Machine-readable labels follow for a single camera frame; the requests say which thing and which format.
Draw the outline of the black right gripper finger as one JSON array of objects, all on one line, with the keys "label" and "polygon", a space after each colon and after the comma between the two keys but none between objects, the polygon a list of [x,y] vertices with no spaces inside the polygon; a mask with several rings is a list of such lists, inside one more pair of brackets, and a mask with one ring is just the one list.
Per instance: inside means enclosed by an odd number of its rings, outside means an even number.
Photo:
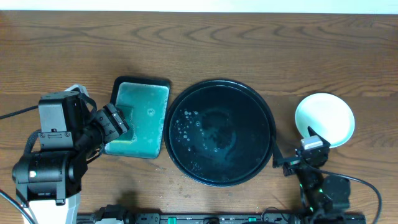
[{"label": "black right gripper finger", "polygon": [[279,150],[279,147],[277,145],[277,141],[275,137],[272,137],[272,167],[273,168],[278,168],[284,164],[284,157]]},{"label": "black right gripper finger", "polygon": [[313,128],[308,126],[307,130],[308,130],[310,137],[316,136],[319,140],[321,140],[321,142],[323,143],[324,146],[330,146],[330,143],[326,139],[321,137],[318,133],[316,133]]}]

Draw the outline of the mint green plate with stain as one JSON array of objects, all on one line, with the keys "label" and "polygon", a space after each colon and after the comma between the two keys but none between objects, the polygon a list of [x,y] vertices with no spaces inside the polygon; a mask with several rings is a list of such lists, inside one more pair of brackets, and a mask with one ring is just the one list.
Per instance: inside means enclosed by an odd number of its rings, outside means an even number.
[{"label": "mint green plate with stain", "polygon": [[295,111],[295,125],[303,138],[308,138],[308,128],[338,147],[350,140],[355,129],[351,108],[341,98],[329,93],[315,93],[304,98]]}]

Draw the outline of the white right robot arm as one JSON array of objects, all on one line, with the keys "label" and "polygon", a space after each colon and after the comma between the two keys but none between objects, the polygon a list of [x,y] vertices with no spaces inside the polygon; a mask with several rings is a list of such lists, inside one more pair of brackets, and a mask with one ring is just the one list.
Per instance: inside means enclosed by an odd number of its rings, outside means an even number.
[{"label": "white right robot arm", "polygon": [[292,214],[289,223],[344,223],[349,208],[350,181],[340,174],[321,170],[329,158],[331,144],[312,127],[308,137],[292,157],[283,157],[278,147],[273,149],[272,166],[282,168],[283,175],[295,175],[300,184],[300,199],[304,209]]}]

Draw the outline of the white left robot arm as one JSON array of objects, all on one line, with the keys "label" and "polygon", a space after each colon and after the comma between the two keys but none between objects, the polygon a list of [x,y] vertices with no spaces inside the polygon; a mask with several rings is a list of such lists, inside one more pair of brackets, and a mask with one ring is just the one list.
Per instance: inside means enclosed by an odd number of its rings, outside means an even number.
[{"label": "white left robot arm", "polygon": [[112,103],[98,109],[79,91],[46,94],[37,108],[41,128],[12,170],[17,200],[28,223],[76,223],[88,164],[129,126]]}]

